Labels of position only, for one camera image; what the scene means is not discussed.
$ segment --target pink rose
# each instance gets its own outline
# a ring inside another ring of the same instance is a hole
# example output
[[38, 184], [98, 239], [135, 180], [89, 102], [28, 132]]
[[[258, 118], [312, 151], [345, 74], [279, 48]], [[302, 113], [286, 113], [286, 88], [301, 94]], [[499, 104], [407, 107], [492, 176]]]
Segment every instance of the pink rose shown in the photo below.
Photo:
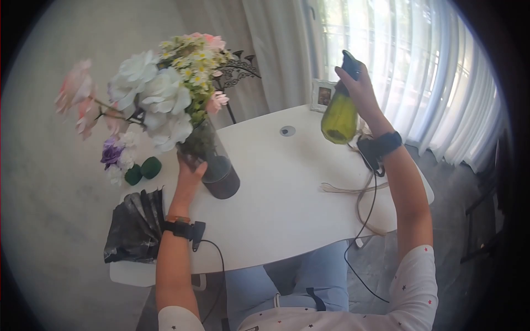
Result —
[[203, 37], [208, 43], [205, 47], [206, 49], [225, 49], [226, 41], [223, 41], [220, 35], [214, 37], [211, 34], [203, 34]]
[[211, 97], [210, 100], [208, 100], [208, 103], [206, 103], [206, 111], [210, 114], [217, 114], [219, 109], [221, 109], [221, 105], [225, 105], [228, 100], [230, 100], [226, 94], [223, 94], [221, 91], [215, 91]]
[[95, 90], [95, 84], [89, 75], [90, 60], [80, 61], [66, 75], [59, 95], [55, 99], [57, 113], [65, 114], [83, 101]]
[[[114, 102], [113, 107], [116, 108], [118, 102]], [[119, 133], [125, 133], [129, 128], [130, 123], [126, 120], [121, 119], [123, 117], [122, 113], [119, 113], [113, 109], [108, 109], [105, 112], [105, 123], [107, 124], [107, 129], [109, 129], [110, 134], [117, 136]]]
[[99, 114], [98, 106], [95, 104], [94, 99], [86, 97], [79, 104], [79, 120], [75, 128], [77, 133], [83, 136], [83, 140], [92, 134], [91, 130], [98, 122]]

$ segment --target orange bracelet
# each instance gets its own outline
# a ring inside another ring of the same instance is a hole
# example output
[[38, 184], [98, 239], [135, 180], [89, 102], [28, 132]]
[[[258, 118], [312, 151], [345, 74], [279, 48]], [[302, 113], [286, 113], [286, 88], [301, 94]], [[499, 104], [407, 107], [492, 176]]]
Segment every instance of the orange bracelet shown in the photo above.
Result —
[[166, 216], [166, 221], [168, 222], [185, 222], [185, 223], [189, 223], [191, 221], [191, 219], [189, 217], [182, 217], [182, 216], [173, 216], [173, 215], [167, 215]]

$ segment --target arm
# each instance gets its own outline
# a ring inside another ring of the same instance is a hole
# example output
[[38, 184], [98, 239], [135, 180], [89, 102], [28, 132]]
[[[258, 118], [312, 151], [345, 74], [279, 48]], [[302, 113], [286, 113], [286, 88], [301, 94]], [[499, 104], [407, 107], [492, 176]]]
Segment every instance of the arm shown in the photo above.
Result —
[[[179, 155], [179, 181], [168, 216], [189, 217], [189, 205], [206, 171], [201, 164], [193, 173]], [[156, 262], [156, 306], [158, 311], [167, 306], [179, 306], [199, 317], [197, 299], [191, 286], [189, 242], [171, 232], [162, 234]]]
[[[359, 80], [339, 67], [335, 71], [348, 88], [359, 115], [366, 121], [374, 138], [394, 128], [377, 105], [368, 70], [361, 65]], [[413, 248], [432, 246], [432, 220], [427, 195], [416, 164], [403, 145], [383, 158], [388, 185], [397, 214], [397, 249], [399, 261]]]

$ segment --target black metal candelabra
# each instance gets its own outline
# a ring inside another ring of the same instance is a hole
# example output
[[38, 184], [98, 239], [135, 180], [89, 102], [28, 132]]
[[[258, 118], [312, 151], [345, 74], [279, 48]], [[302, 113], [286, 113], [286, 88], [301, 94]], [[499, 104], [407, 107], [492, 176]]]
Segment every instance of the black metal candelabra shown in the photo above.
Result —
[[[231, 59], [227, 64], [217, 68], [217, 70], [221, 71], [223, 74], [214, 77], [214, 81], [217, 83], [217, 86], [214, 84], [214, 87], [223, 93], [227, 88], [235, 86], [245, 77], [261, 78], [256, 67], [252, 65], [252, 60], [256, 57], [256, 55], [245, 56], [243, 59], [246, 61], [244, 61], [241, 59], [241, 54], [243, 54], [242, 50], [233, 52], [232, 54], [237, 56], [237, 60]], [[236, 124], [230, 103], [226, 103], [226, 107], [228, 108], [232, 122]]]

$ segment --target white shirt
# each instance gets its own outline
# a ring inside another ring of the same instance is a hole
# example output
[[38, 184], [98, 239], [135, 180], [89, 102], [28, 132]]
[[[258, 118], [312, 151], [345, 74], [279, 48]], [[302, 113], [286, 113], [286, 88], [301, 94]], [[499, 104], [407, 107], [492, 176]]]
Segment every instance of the white shirt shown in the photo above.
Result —
[[[352, 314], [345, 311], [273, 308], [248, 316], [239, 331], [379, 331], [432, 329], [438, 307], [434, 253], [431, 246], [412, 249], [401, 261], [390, 285], [390, 312], [386, 315]], [[204, 331], [186, 308], [169, 306], [158, 313], [160, 331]]]

